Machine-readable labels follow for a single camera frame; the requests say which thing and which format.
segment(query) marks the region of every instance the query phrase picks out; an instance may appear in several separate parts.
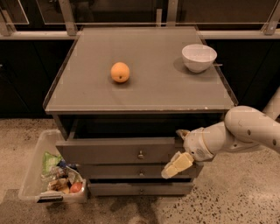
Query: orange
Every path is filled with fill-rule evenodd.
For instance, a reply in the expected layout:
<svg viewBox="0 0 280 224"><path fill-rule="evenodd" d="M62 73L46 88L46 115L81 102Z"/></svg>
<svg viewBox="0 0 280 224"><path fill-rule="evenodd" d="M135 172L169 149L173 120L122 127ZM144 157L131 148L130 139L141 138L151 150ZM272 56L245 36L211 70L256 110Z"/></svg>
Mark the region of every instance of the orange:
<svg viewBox="0 0 280 224"><path fill-rule="evenodd" d="M111 77L116 82L125 82L130 78L130 69L125 63L117 62L111 68Z"/></svg>

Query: black cabinet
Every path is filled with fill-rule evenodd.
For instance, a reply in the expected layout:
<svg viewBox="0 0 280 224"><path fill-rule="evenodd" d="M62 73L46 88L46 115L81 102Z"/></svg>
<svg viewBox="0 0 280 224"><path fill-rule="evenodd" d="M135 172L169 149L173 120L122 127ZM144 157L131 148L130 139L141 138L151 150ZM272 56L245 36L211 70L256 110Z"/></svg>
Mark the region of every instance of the black cabinet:
<svg viewBox="0 0 280 224"><path fill-rule="evenodd" d="M43 101L73 41L0 41L0 116L46 116Z"/></svg>
<svg viewBox="0 0 280 224"><path fill-rule="evenodd" d="M263 110L280 84L280 40L207 40L240 105Z"/></svg>

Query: open drawer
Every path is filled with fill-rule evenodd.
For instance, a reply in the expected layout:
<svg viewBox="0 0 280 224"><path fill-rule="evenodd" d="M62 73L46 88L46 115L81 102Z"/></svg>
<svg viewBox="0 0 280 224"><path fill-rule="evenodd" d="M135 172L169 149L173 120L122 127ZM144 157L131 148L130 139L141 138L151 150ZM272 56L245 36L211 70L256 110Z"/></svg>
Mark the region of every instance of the open drawer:
<svg viewBox="0 0 280 224"><path fill-rule="evenodd" d="M69 139L56 143L72 164L167 163L178 151L174 137Z"/></svg>

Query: white bin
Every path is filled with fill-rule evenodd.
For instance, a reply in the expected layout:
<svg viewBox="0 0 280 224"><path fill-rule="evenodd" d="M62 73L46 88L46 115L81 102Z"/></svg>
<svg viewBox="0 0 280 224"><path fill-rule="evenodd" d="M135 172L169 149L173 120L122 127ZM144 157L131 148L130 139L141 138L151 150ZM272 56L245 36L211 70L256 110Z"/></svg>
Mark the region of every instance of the white bin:
<svg viewBox="0 0 280 224"><path fill-rule="evenodd" d="M76 202L85 203L88 198L87 181L83 179L83 185L80 192L64 194L63 192L56 192L51 194L41 193L42 181L42 162L45 151L53 155L59 155L55 147L57 141L64 140L58 129L49 129L41 133L27 173L24 177L18 197L21 200L34 201L34 202Z"/></svg>

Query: cabinet top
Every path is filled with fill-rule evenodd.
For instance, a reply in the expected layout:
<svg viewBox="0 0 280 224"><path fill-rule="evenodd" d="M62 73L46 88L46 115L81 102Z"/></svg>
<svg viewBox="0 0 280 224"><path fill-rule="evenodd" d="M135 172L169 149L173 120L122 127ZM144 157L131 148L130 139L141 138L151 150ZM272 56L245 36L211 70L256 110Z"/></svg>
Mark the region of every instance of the cabinet top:
<svg viewBox="0 0 280 224"><path fill-rule="evenodd" d="M191 113L234 106L215 66L192 73L184 46L201 44L193 27L85 28L45 111L48 114ZM116 62L129 66L127 82L110 77Z"/></svg>

